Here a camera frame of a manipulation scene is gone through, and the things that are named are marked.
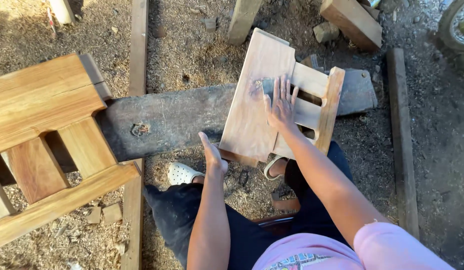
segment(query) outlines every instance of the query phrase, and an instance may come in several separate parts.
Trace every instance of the unfinished wooden chair part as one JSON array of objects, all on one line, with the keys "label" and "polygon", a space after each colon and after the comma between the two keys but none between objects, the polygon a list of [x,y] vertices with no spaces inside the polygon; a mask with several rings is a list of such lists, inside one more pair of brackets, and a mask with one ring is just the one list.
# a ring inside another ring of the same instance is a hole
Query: unfinished wooden chair part
[{"label": "unfinished wooden chair part", "polygon": [[[14,213],[0,185],[0,247],[140,175],[136,164],[117,163],[93,118],[110,95],[92,78],[75,54],[0,77],[0,155],[30,204]],[[44,140],[55,130],[83,177],[78,186]]]},{"label": "unfinished wooden chair part", "polygon": [[254,167],[258,161],[266,162],[271,152],[294,159],[283,137],[267,125],[263,93],[255,85],[262,78],[283,74],[292,85],[322,101],[318,106],[298,97],[295,123],[314,130],[310,143],[327,154],[345,71],[334,67],[327,76],[296,63],[294,54],[286,41],[258,28],[254,30],[219,145],[224,158]]}]

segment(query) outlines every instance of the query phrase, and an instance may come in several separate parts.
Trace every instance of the tire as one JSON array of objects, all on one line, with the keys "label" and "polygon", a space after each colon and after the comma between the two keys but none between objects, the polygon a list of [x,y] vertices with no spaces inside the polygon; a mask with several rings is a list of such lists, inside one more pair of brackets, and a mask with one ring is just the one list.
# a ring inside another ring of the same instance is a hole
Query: tire
[{"label": "tire", "polygon": [[454,2],[445,10],[439,21],[439,37],[444,44],[456,52],[464,52],[464,44],[457,41],[451,33],[451,23],[457,12],[464,6],[464,0],[454,0]]}]

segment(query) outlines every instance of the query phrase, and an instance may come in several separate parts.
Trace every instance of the forearm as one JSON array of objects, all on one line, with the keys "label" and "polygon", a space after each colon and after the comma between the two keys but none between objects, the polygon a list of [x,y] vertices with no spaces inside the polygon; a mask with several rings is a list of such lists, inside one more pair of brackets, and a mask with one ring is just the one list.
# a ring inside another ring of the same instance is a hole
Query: forearm
[{"label": "forearm", "polygon": [[282,135],[294,153],[302,175],[351,246],[355,234],[364,224],[388,222],[297,128],[287,129]]},{"label": "forearm", "polygon": [[223,173],[205,173],[202,200],[190,236],[187,269],[227,269],[230,254],[230,229],[225,210]]}]

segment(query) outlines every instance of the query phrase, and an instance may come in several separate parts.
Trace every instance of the wheel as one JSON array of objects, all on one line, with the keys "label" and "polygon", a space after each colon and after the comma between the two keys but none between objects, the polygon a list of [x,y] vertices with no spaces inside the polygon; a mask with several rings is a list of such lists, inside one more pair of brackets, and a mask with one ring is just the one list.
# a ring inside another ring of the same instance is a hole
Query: wheel
[{"label": "wheel", "polygon": [[464,33],[458,24],[464,24],[464,0],[455,0],[439,21],[439,37],[444,44],[457,52],[464,52]]}]

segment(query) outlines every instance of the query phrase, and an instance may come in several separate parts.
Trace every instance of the sandal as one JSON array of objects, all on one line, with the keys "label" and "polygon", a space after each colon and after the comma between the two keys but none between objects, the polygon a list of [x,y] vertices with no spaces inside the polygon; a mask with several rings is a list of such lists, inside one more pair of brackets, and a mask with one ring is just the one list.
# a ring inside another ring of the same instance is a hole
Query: sandal
[{"label": "sandal", "polygon": [[167,178],[171,185],[178,185],[182,183],[192,183],[192,180],[195,176],[202,175],[205,177],[205,174],[200,173],[189,166],[182,163],[171,163],[169,165],[169,171],[167,172]]},{"label": "sandal", "polygon": [[272,165],[274,165],[278,160],[280,160],[281,158],[285,158],[284,156],[280,156],[280,155],[277,155],[275,156],[275,158],[267,164],[267,166],[265,166],[264,168],[264,175],[265,175],[265,178],[273,181],[277,178],[279,178],[281,175],[277,175],[276,177],[272,177],[270,174],[269,174],[269,170],[271,169]]}]

